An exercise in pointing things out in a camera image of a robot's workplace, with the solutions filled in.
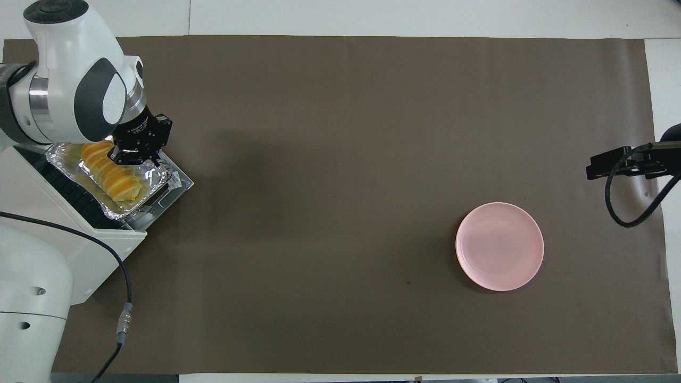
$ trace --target black joint cap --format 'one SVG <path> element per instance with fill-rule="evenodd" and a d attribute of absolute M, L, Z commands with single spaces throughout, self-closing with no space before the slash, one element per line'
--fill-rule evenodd
<path fill-rule="evenodd" d="M 59 24 L 79 18 L 89 6 L 83 0 L 40 0 L 24 11 L 24 18 L 36 24 Z"/>

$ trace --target plate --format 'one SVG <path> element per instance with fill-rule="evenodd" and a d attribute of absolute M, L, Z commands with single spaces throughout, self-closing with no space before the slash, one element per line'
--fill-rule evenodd
<path fill-rule="evenodd" d="M 456 257 L 466 275 L 480 286 L 515 290 L 539 271 L 544 239 L 525 210 L 492 202 L 473 209 L 459 225 Z"/>

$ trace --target brown surface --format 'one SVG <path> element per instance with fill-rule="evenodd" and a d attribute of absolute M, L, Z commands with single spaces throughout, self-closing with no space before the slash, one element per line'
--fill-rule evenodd
<path fill-rule="evenodd" d="M 676 372 L 661 214 L 618 227 L 584 174 L 653 139 L 642 41 L 121 44 L 196 186 L 127 261 L 136 306 L 112 372 Z M 6 61 L 31 47 L 6 42 Z M 647 185 L 619 180 L 623 215 Z M 513 292 L 452 259 L 458 223 L 490 201 L 544 234 Z M 99 368 L 123 293 L 115 273 L 72 307 L 55 371 Z"/>

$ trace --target white floor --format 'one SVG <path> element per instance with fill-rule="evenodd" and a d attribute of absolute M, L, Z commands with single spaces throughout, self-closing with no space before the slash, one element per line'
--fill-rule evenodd
<path fill-rule="evenodd" d="M 117 36 L 394 35 L 646 39 L 659 138 L 681 123 L 681 4 L 674 0 L 89 0 Z M 4 39 L 30 38 L 32 0 L 0 1 Z M 681 189 L 663 203 L 667 270 L 681 365 Z M 416 375 L 202 374 L 182 383 L 412 380 Z M 424 379 L 473 378 L 424 376 Z"/>

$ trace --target bread loaf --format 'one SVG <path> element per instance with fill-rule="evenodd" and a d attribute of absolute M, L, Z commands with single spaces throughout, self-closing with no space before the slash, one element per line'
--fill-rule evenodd
<path fill-rule="evenodd" d="M 116 165 L 107 154 L 114 147 L 110 141 L 84 144 L 80 156 L 95 181 L 114 201 L 134 200 L 142 184 L 131 166 Z"/>

